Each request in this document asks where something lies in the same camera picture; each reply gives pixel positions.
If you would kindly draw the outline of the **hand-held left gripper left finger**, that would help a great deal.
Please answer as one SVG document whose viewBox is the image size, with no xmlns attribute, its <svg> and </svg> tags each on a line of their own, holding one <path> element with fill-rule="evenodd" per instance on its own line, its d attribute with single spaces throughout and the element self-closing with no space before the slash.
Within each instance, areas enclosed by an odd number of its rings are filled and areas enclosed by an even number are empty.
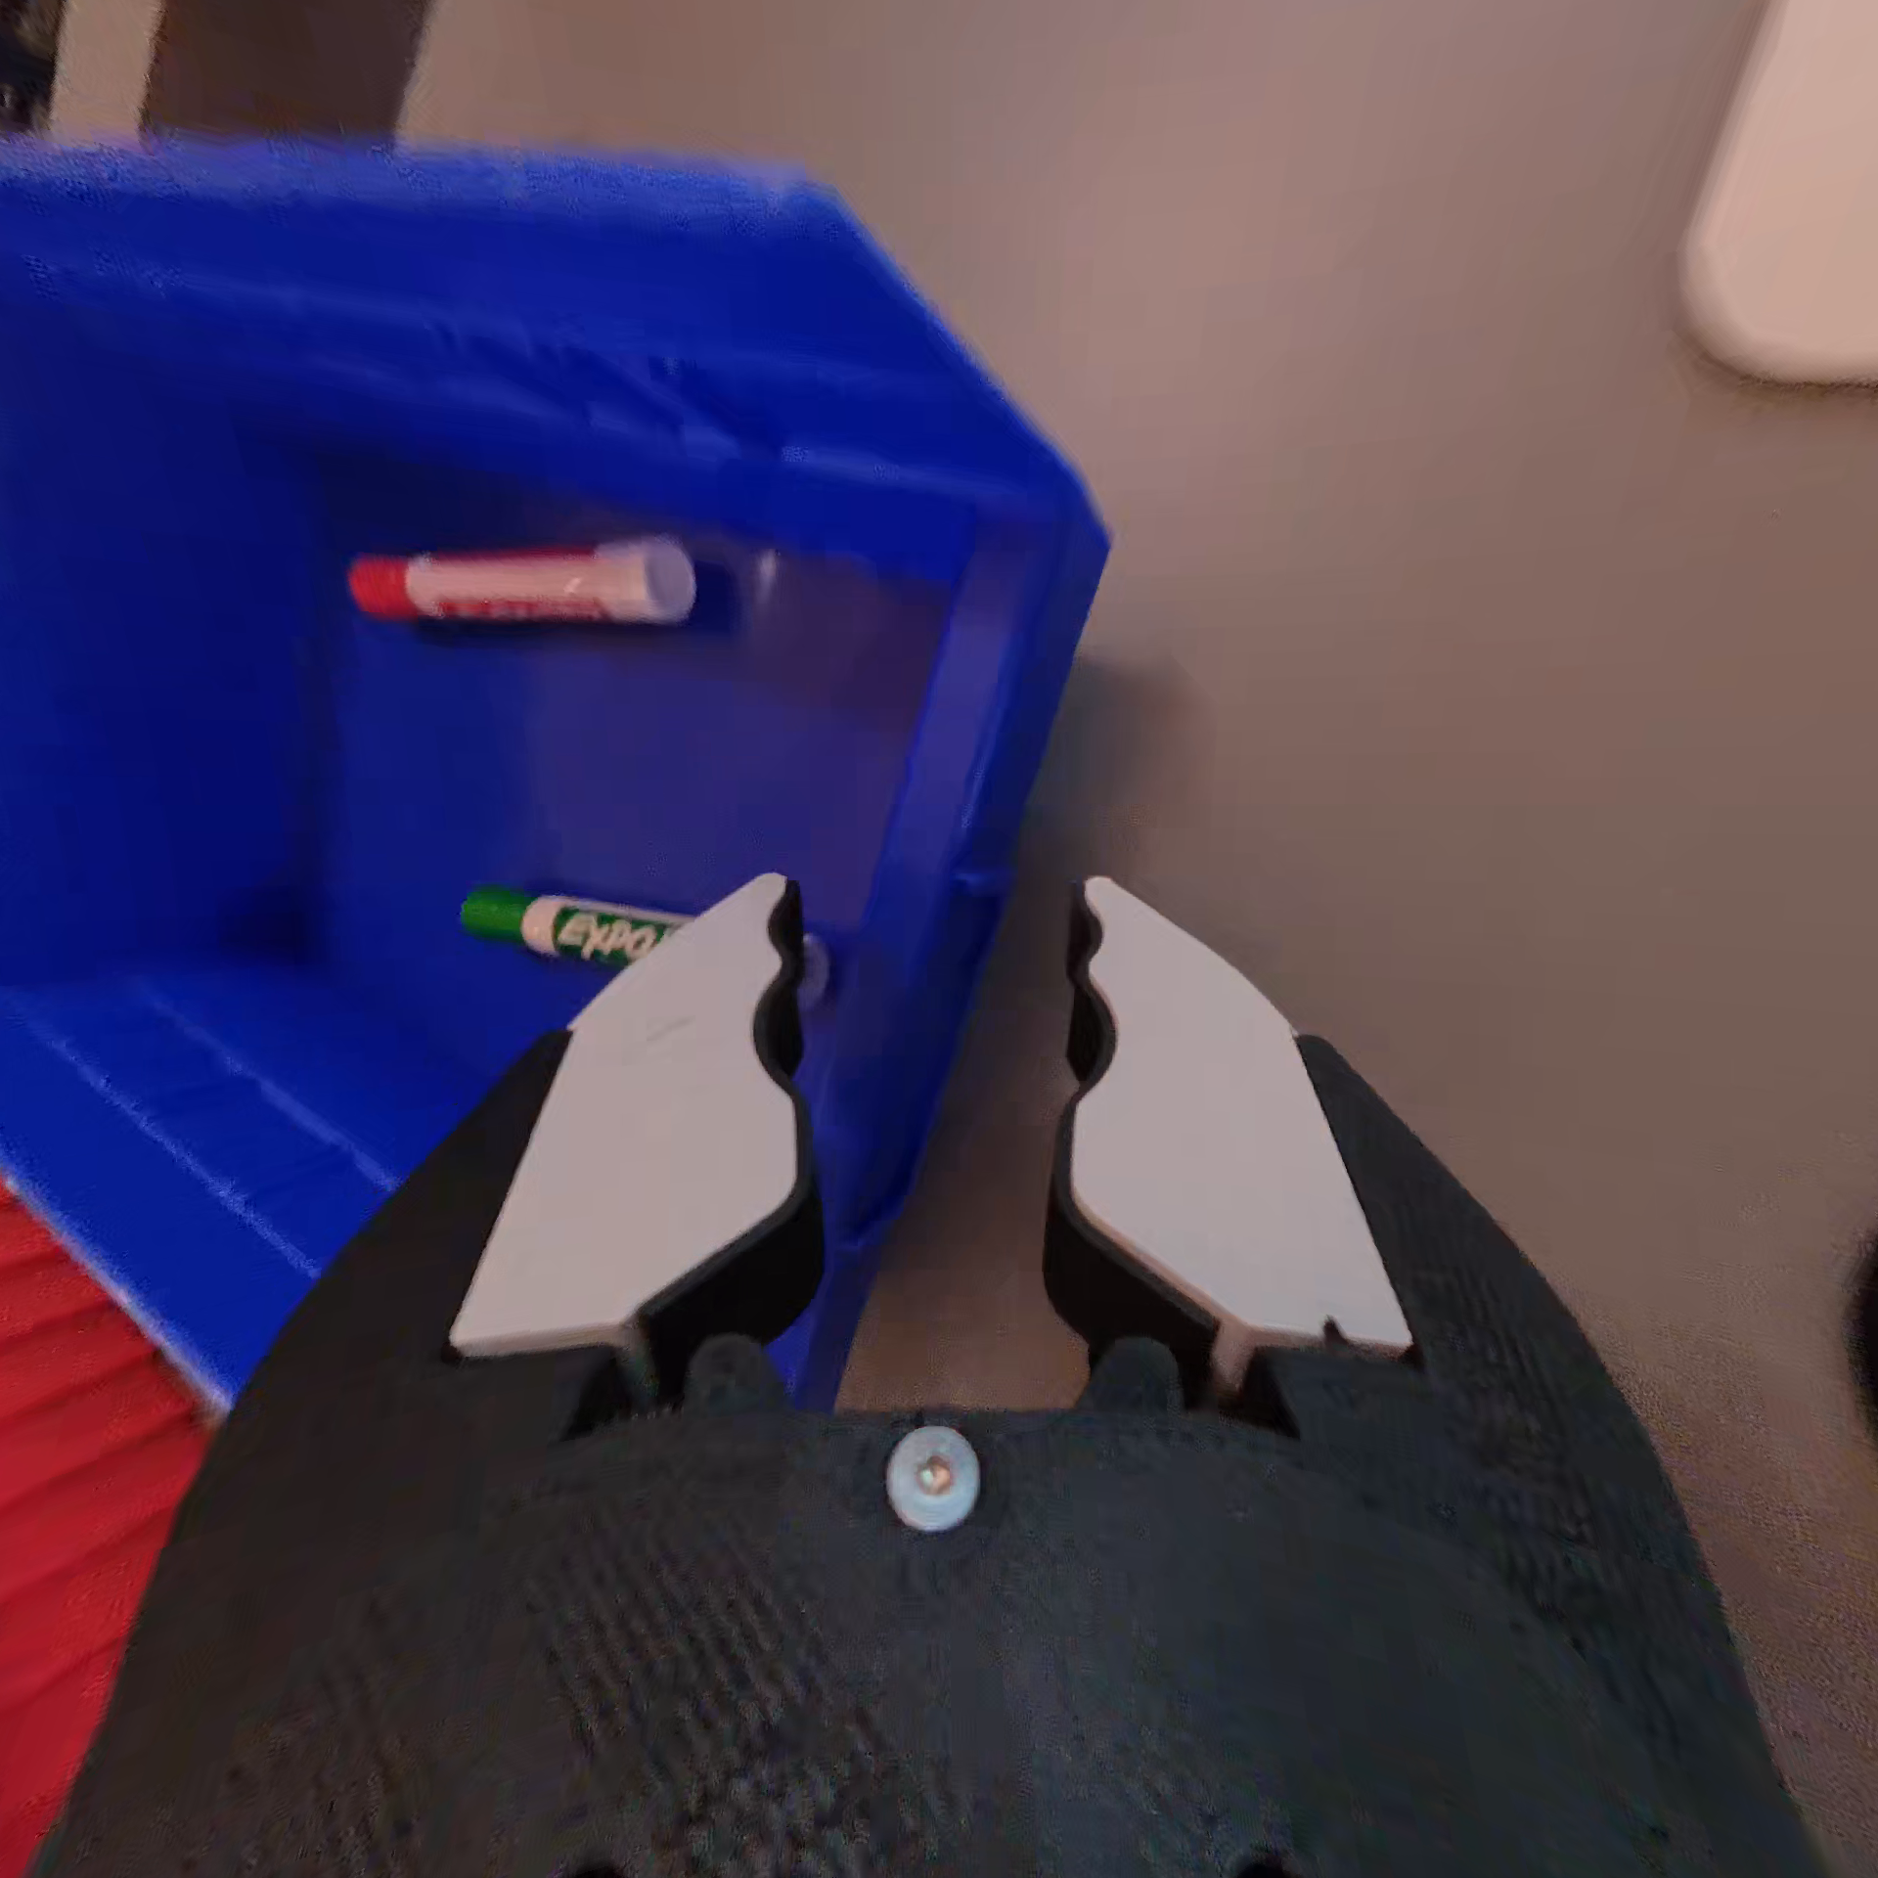
<svg viewBox="0 0 1878 1878">
<path fill-rule="evenodd" d="M 567 1027 L 452 1323 L 465 1362 L 611 1353 L 670 1401 L 705 1344 L 757 1346 L 824 1276 L 805 1052 L 802 893 L 753 877 Z"/>
</svg>

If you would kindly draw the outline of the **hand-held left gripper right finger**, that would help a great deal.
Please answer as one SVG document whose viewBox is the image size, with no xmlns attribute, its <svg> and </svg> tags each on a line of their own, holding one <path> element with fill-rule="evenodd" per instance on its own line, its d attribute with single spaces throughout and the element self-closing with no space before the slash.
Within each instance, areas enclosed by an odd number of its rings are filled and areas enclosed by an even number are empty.
<svg viewBox="0 0 1878 1878">
<path fill-rule="evenodd" d="M 1302 1034 L 1112 877 L 1070 891 L 1070 1096 L 1041 1273 L 1089 1373 L 1153 1346 L 1177 1401 L 1254 1401 L 1269 1353 L 1418 1349 Z"/>
</svg>

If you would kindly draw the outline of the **green dry-erase marker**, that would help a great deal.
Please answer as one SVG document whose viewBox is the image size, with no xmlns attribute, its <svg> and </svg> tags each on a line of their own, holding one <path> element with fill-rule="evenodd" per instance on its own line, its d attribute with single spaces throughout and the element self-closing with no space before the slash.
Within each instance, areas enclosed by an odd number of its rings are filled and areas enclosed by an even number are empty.
<svg viewBox="0 0 1878 1878">
<path fill-rule="evenodd" d="M 780 877 L 700 912 L 482 882 L 461 901 L 458 928 L 556 966 L 611 973 L 633 985 L 622 998 L 646 1003 L 656 994 L 761 996 L 782 973 L 778 944 L 765 937 L 770 912 L 782 912 Z"/>
</svg>

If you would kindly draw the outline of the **red dry-erase marker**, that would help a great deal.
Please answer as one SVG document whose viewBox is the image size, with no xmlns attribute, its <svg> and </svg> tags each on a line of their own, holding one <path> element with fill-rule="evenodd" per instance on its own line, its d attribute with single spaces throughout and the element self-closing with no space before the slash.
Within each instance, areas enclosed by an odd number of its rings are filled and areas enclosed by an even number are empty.
<svg viewBox="0 0 1878 1878">
<path fill-rule="evenodd" d="M 677 625 L 698 606 L 698 566 L 669 537 L 490 555 L 361 555 L 353 604 L 395 621 Z"/>
</svg>

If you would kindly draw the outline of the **blue plastic bin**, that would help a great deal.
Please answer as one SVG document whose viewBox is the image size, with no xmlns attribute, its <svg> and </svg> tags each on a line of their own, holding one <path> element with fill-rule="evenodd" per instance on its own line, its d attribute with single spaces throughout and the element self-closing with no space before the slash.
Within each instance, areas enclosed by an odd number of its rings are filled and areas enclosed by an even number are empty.
<svg viewBox="0 0 1878 1878">
<path fill-rule="evenodd" d="M 230 1403 L 611 973 L 475 884 L 800 884 L 835 1401 L 1110 537 L 805 178 L 7 143 L 5 1178 Z M 677 625 L 395 621 L 356 557 L 669 537 Z"/>
</svg>

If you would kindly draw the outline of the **red plastic bin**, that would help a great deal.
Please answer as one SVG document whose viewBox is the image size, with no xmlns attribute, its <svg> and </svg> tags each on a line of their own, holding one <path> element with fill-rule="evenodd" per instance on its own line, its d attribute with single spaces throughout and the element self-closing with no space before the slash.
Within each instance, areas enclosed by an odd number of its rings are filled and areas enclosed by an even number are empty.
<svg viewBox="0 0 1878 1878">
<path fill-rule="evenodd" d="M 24 1873 L 102 1721 L 207 1443 L 198 1395 L 2 1191 L 2 1873 Z"/>
</svg>

